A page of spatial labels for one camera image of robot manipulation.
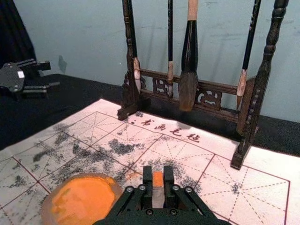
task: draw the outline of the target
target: wall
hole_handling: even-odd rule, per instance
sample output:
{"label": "wall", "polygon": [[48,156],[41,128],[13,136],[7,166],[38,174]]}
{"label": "wall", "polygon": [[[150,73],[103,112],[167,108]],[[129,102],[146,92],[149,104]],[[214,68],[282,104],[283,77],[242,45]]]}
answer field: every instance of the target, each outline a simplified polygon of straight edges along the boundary
{"label": "wall", "polygon": [[[253,0],[200,0],[199,79],[237,84]],[[126,40],[121,0],[15,0],[39,60],[50,73],[121,85]],[[274,0],[263,0],[248,74],[263,57]],[[188,0],[174,1],[174,63],[180,59]],[[138,56],[142,68],[167,71],[167,0],[133,0]],[[272,62],[262,115],[300,122],[300,1],[290,1]],[[223,106],[234,108],[235,96]]]}

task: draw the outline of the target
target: wooden brush rack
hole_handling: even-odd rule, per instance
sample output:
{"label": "wooden brush rack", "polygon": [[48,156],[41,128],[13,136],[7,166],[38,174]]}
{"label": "wooden brush rack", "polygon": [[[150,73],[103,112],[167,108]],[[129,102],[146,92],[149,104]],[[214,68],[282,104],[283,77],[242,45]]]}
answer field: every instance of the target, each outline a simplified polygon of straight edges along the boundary
{"label": "wooden brush rack", "polygon": [[[150,98],[159,98],[176,105],[179,104],[177,98],[170,99],[168,97],[166,73],[141,69],[141,92],[139,93],[135,84],[133,67],[133,47],[136,47],[136,42],[133,41],[135,38],[132,39],[132,35],[135,35],[134,22],[129,19],[130,12],[128,10],[128,0],[122,0],[122,2],[127,38],[127,73],[125,74],[124,84],[122,85],[123,100],[121,109],[118,110],[119,120],[124,120],[129,115],[149,106]],[[270,76],[271,61],[276,49],[279,30],[287,5],[288,0],[275,0],[270,30],[264,48],[263,60],[257,75],[248,79],[246,82],[246,89],[239,111],[221,107],[223,93],[236,95],[237,86],[202,80],[198,81],[197,95],[193,109],[206,111],[215,117],[237,124],[236,130],[240,134],[241,140],[231,161],[231,167],[237,170],[241,168],[249,147],[254,142],[254,137],[257,132],[257,121]],[[153,91],[146,89],[143,76],[152,77]],[[178,83],[179,77],[175,75],[173,81]]]}

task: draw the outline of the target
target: black brush handle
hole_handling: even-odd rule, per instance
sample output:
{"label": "black brush handle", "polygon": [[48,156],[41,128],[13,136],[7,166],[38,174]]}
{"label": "black brush handle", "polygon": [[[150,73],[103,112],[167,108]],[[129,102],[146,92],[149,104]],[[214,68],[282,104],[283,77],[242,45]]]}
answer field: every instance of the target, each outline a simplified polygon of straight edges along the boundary
{"label": "black brush handle", "polygon": [[169,61],[173,61],[173,0],[168,0]]}
{"label": "black brush handle", "polygon": [[133,8],[132,1],[128,0],[128,12],[129,12],[129,20],[131,24],[131,40],[132,40],[132,48],[133,48],[133,58],[137,57],[137,47],[136,47],[136,38],[135,38],[135,21],[133,17]]}
{"label": "black brush handle", "polygon": [[261,5],[261,0],[255,0],[253,5],[250,27],[249,27],[247,45],[246,45],[246,50],[244,55],[243,69],[248,69],[260,5]]}
{"label": "black brush handle", "polygon": [[181,57],[181,70],[196,72],[198,67],[198,38],[197,21],[189,20],[184,38],[183,51]]}

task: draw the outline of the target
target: turned wooden column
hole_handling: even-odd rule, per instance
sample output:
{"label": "turned wooden column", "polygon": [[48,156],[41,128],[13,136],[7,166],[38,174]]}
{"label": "turned wooden column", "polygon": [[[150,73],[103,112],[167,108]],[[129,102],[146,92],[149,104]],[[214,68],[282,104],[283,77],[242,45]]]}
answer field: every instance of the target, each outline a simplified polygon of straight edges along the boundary
{"label": "turned wooden column", "polygon": [[275,53],[276,43],[279,39],[280,26],[284,18],[288,2],[289,0],[275,0],[274,3],[271,26],[267,36],[266,46],[264,48],[262,63],[255,78],[243,138],[236,149],[231,162],[231,166],[236,169],[241,168],[248,149],[254,141],[257,121],[270,76],[271,61]]}
{"label": "turned wooden column", "polygon": [[135,85],[134,77],[134,47],[136,42],[133,43],[134,35],[134,20],[131,7],[131,0],[122,0],[123,14],[126,30],[126,43],[127,43],[127,73],[125,74],[124,83],[122,85],[122,103],[121,109],[118,110],[119,120],[124,120],[128,115],[135,113],[138,110],[139,93]]}

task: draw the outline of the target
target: black mechanical part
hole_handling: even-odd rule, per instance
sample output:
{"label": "black mechanical part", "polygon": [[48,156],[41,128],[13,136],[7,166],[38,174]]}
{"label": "black mechanical part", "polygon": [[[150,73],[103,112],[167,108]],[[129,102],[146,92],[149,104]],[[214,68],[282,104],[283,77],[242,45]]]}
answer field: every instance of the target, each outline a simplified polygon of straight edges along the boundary
{"label": "black mechanical part", "polygon": [[93,225],[230,225],[218,219],[192,187],[174,184],[173,169],[164,167],[165,204],[162,209],[148,207],[152,194],[150,166],[143,168],[143,184],[128,186],[105,219]]}
{"label": "black mechanical part", "polygon": [[26,75],[38,70],[50,70],[50,62],[36,62],[29,59],[17,63],[6,63],[0,69],[0,92],[10,94],[16,100],[22,97],[48,98],[47,90],[53,86],[60,85],[59,82],[26,86]]}

